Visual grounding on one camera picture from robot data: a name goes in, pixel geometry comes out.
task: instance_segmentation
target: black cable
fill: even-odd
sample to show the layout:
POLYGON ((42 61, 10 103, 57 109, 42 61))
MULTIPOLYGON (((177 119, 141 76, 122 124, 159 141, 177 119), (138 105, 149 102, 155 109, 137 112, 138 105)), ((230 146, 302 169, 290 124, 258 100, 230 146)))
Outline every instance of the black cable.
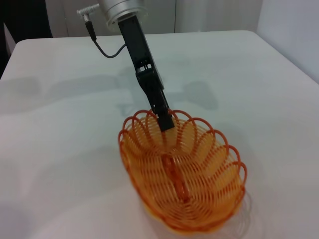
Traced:
POLYGON ((95 34, 95 31, 94 31, 94 28, 93 28, 93 24, 91 21, 87 21, 85 23, 85 26, 86 28, 88 29, 88 32, 90 34, 90 37, 92 39, 92 41, 94 42, 94 44, 97 46, 97 48, 100 50, 100 52, 103 54, 103 56, 107 57, 107 58, 114 58, 116 57, 122 50, 124 47, 126 47, 126 44, 124 44, 119 50, 117 53, 115 53, 114 55, 112 56, 109 56, 107 54, 105 54, 105 52, 102 50, 102 48, 100 47, 100 45, 96 42, 96 34, 95 34))
POLYGON ((123 46, 121 46, 121 48, 118 50, 117 53, 115 53, 114 55, 112 56, 109 56, 107 54, 105 54, 105 52, 102 50, 102 48, 100 47, 100 45, 96 42, 96 41, 93 41, 94 44, 96 45, 96 47, 100 50, 100 52, 103 54, 103 56, 107 57, 107 58, 114 58, 116 57, 122 50, 124 47, 126 47, 126 44, 124 44, 123 46))

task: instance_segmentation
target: white table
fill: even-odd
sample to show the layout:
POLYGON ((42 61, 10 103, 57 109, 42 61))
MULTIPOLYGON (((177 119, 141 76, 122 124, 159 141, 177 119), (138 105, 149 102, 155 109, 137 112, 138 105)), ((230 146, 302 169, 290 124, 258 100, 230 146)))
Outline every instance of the white table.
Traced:
MULTIPOLYGON (((317 239, 319 85, 251 32, 147 40, 170 107, 211 122, 249 170, 239 215, 195 238, 317 239)), ((149 108, 126 49, 19 43, 0 81, 0 238, 182 238, 144 213, 118 153, 124 119, 149 108)))

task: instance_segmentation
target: basket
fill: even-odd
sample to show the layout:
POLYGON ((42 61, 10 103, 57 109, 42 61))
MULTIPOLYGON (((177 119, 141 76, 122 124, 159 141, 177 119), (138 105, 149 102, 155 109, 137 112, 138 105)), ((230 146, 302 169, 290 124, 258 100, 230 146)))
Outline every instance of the basket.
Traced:
POLYGON ((175 128, 165 132, 152 111, 124 121, 118 137, 123 164, 147 211, 171 230, 216 231, 242 204, 247 168, 207 121, 183 111, 169 113, 175 128))

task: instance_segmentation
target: cable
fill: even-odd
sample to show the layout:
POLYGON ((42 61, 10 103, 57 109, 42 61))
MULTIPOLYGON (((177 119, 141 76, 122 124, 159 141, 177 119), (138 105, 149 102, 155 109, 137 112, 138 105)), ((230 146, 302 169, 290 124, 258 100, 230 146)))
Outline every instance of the cable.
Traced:
POLYGON ((117 53, 115 53, 114 55, 109 56, 109 55, 105 54, 105 52, 102 50, 102 48, 100 47, 100 45, 96 41, 93 41, 93 42, 96 45, 96 47, 100 50, 100 52, 103 54, 103 56, 105 56, 107 58, 116 57, 124 49, 124 47, 126 47, 126 44, 124 44, 123 46, 121 46, 121 48, 118 50, 117 53))
POLYGON ((102 48, 100 47, 100 45, 96 42, 96 34, 95 34, 95 31, 94 31, 94 28, 93 28, 93 24, 92 22, 90 21, 90 18, 88 15, 84 15, 84 18, 87 20, 85 22, 85 26, 86 28, 88 29, 88 32, 90 34, 90 37, 92 39, 92 41, 94 42, 94 44, 96 45, 96 47, 100 50, 100 52, 103 54, 103 56, 107 57, 107 58, 114 58, 116 57, 122 50, 124 47, 126 47, 126 44, 124 44, 123 46, 121 46, 121 48, 118 50, 117 53, 115 53, 114 55, 112 56, 109 56, 107 54, 105 54, 105 52, 102 50, 102 48))

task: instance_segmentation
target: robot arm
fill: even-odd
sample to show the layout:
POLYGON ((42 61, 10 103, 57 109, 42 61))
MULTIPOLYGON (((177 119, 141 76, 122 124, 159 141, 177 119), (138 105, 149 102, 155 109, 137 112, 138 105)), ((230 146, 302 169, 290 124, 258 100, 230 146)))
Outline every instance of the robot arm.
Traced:
POLYGON ((78 11, 86 21, 94 42, 96 36, 89 14, 98 7, 107 20, 107 27, 112 31, 121 31, 135 68, 136 78, 148 98, 153 113, 158 117, 161 131, 173 128, 174 123, 168 113, 164 87, 138 19, 147 15, 143 0, 99 0, 99 4, 78 11))

